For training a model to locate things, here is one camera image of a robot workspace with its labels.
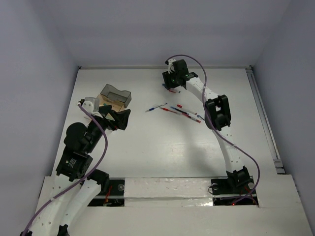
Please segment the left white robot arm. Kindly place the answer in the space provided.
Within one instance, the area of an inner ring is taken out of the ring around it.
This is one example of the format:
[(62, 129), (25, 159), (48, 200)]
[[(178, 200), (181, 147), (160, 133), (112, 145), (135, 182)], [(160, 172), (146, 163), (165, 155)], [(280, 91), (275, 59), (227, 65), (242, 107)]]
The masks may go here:
[(82, 99), (80, 110), (91, 119), (66, 130), (49, 200), (33, 215), (23, 236), (68, 236), (91, 200), (110, 191), (109, 175), (98, 169), (108, 149), (106, 130), (125, 130), (131, 110), (116, 112)]

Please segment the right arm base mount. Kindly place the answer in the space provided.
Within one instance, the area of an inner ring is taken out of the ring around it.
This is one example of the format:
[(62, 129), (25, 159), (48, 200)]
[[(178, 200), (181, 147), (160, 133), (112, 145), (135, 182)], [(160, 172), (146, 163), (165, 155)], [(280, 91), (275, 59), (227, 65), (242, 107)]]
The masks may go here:
[(248, 169), (227, 172), (225, 178), (214, 178), (208, 187), (216, 206), (258, 206), (255, 183)]

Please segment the blue capped white pen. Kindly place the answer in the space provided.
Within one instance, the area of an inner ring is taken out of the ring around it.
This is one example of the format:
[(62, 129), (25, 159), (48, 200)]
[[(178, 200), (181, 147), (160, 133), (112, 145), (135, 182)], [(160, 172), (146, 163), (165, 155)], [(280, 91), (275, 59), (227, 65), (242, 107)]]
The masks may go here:
[(175, 88), (166, 88), (169, 92), (172, 92), (172, 93), (180, 93), (179, 90), (175, 89)]

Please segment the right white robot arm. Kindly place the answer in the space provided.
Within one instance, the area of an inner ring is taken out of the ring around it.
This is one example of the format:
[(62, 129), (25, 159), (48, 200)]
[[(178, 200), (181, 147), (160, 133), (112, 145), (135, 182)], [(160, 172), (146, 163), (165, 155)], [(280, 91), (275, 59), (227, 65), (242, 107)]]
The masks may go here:
[(228, 193), (245, 194), (252, 179), (240, 158), (237, 147), (233, 144), (230, 131), (231, 112), (227, 96), (211, 91), (196, 73), (189, 72), (185, 60), (171, 58), (165, 64), (168, 66), (168, 70), (162, 74), (165, 87), (167, 89), (183, 87), (202, 102), (205, 123), (214, 133), (224, 157)]

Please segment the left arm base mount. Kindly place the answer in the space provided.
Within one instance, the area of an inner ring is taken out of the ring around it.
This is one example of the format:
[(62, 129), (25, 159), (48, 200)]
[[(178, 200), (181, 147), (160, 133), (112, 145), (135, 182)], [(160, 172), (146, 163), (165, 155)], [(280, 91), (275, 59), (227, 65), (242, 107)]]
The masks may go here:
[(88, 204), (89, 207), (123, 207), (125, 205), (125, 179), (111, 178), (107, 190), (102, 190)]

